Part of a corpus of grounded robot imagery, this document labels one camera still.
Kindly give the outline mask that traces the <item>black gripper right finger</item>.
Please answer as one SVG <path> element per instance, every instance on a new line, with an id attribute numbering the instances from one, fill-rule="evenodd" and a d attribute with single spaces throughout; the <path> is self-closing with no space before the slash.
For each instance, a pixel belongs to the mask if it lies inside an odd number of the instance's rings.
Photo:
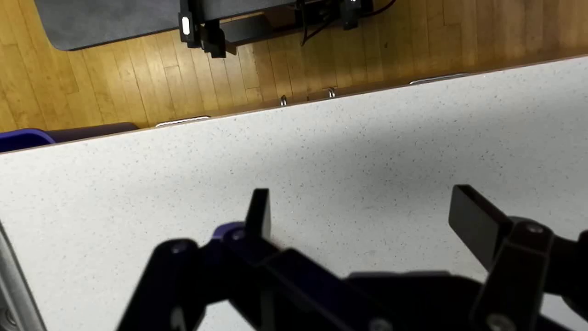
<path id="1" fill-rule="evenodd" d="M 575 239 L 501 211 L 468 184 L 452 187 L 448 226 L 487 270 L 470 321 L 479 331 L 567 331 L 542 314 L 545 294 L 588 320 L 588 231 Z"/>

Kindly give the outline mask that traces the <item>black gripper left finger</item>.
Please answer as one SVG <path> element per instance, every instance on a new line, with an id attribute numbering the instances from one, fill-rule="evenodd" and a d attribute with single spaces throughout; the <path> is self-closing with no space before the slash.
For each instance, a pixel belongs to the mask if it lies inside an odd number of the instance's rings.
<path id="1" fill-rule="evenodd" d="M 270 239 L 270 191 L 255 189 L 242 222 L 200 246 L 160 242 L 115 331 L 196 331 L 213 303 L 228 303 L 253 331 L 340 331 L 340 279 Z"/>

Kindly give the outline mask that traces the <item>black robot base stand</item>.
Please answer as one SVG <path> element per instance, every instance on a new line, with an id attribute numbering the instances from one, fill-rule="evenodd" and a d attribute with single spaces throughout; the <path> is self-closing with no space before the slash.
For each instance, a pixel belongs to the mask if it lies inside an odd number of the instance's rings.
<path id="1" fill-rule="evenodd" d="M 354 29 L 397 0 L 178 0 L 178 31 L 187 48 L 211 59 L 237 53 L 242 44 L 301 33 L 307 44 L 330 24 Z"/>

